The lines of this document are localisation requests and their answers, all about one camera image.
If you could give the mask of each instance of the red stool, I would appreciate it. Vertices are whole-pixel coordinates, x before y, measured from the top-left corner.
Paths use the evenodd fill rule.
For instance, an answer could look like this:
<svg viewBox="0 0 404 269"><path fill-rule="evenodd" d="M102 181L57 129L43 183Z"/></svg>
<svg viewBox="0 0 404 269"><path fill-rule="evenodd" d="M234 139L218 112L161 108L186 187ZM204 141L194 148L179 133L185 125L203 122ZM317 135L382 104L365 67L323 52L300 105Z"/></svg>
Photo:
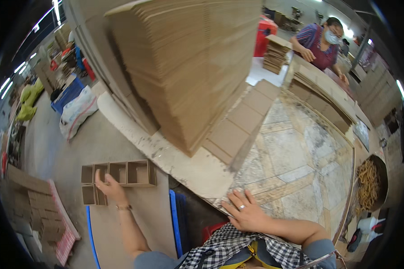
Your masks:
<svg viewBox="0 0 404 269"><path fill-rule="evenodd" d="M202 245L210 238L210 236L218 229L223 227L224 224L229 223L228 221L217 223L211 226L206 226L202 229Z"/></svg>

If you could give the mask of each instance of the striped shirt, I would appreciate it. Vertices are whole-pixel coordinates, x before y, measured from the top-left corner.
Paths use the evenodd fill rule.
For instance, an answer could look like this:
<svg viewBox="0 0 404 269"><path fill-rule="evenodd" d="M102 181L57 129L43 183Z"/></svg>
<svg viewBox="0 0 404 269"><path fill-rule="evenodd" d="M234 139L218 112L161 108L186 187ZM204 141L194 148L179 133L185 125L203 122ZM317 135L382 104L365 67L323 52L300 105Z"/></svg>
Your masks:
<svg viewBox="0 0 404 269"><path fill-rule="evenodd" d="M299 44L309 49L313 42L316 39L316 31L318 25L315 23L308 24L304 28L302 28L299 33L296 34L296 39L299 41ZM317 40L317 47L320 49L320 42L322 40L322 36ZM328 57L333 58L333 65L336 63L336 56L338 54L338 45L329 45L329 48L326 51L323 51Z"/></svg>

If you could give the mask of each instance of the checkered apron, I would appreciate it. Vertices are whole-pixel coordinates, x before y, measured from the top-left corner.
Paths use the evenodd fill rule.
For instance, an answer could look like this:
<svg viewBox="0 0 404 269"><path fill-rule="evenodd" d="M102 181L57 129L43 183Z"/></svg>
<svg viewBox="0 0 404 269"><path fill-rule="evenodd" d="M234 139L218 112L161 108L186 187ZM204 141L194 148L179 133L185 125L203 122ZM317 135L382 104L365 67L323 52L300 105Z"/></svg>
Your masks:
<svg viewBox="0 0 404 269"><path fill-rule="evenodd" d="M301 264L311 261L300 249L292 245L279 242L262 234L240 232L231 223L227 223L216 230L203 246L190 250L184 261L175 269L220 268L233 255L258 239L265 240L266 250L281 264L283 269L299 267L300 259L302 259Z"/></svg>

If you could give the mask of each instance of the eyeglasses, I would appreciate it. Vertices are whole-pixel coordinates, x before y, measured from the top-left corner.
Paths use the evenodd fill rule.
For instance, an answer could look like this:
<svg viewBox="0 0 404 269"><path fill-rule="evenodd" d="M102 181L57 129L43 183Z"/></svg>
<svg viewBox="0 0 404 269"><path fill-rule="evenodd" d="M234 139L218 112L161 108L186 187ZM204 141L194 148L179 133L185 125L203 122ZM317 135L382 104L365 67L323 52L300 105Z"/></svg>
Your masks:
<svg viewBox="0 0 404 269"><path fill-rule="evenodd" d="M301 265L301 266L299 266L299 267L296 267L295 269L311 268L311 267L315 266L316 264L319 264L320 262L322 262L322 261L328 259L329 257L331 257L331 256L334 255L334 254L335 254L335 258L336 258L337 260L340 260L341 263L343 264L344 268L347 269L347 267L345 266L345 262L344 262L343 256L341 256L341 254L338 252L338 250L334 250L334 251L332 251L331 253L328 253L328 254L326 254L326 255L324 255L324 256L318 258L318 259L315 259L314 261L311 261L311 262L308 262L308 263L306 263L306 264L304 264L304 265Z"/></svg>

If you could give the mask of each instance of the face mask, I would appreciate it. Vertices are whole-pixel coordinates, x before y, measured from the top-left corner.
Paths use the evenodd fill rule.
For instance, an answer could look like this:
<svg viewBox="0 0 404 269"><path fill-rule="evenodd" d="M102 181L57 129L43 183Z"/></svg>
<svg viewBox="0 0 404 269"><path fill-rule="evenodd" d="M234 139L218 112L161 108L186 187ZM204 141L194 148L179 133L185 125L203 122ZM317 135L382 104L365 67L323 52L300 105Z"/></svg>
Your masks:
<svg viewBox="0 0 404 269"><path fill-rule="evenodd" d="M329 29L325 32L325 40L328 41L329 44L338 44L338 36L334 35Z"/></svg>

